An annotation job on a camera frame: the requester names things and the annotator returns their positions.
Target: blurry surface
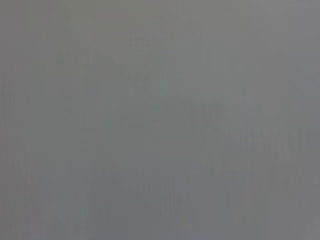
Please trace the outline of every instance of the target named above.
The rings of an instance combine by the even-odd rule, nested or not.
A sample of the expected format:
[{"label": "blurry surface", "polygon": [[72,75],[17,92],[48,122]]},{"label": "blurry surface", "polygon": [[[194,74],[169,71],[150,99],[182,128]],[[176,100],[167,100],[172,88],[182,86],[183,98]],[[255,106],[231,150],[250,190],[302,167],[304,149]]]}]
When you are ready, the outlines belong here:
[{"label": "blurry surface", "polygon": [[319,239],[319,6],[1,1],[0,238]]}]

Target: gray wall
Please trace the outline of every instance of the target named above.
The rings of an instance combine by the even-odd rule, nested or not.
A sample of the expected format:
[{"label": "gray wall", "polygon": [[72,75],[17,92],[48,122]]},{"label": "gray wall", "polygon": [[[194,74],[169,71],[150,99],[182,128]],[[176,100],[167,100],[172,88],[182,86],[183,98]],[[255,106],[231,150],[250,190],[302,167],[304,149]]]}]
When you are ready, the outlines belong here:
[{"label": "gray wall", "polygon": [[0,238],[319,239],[319,7],[2,0]]}]

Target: gray background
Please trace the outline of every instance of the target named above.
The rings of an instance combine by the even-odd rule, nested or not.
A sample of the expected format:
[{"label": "gray background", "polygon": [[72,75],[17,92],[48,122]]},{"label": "gray background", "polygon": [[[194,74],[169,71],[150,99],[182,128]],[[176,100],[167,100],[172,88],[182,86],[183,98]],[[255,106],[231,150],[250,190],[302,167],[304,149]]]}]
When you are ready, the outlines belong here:
[{"label": "gray background", "polygon": [[0,239],[319,239],[319,7],[2,0]]}]

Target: gray surface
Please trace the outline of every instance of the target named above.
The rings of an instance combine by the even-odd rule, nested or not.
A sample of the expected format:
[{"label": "gray surface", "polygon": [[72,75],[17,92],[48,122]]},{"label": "gray surface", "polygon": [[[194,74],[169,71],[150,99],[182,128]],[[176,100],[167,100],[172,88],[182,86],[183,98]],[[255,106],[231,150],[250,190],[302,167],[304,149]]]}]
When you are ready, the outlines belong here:
[{"label": "gray surface", "polygon": [[0,239],[317,240],[319,3],[0,3]]}]

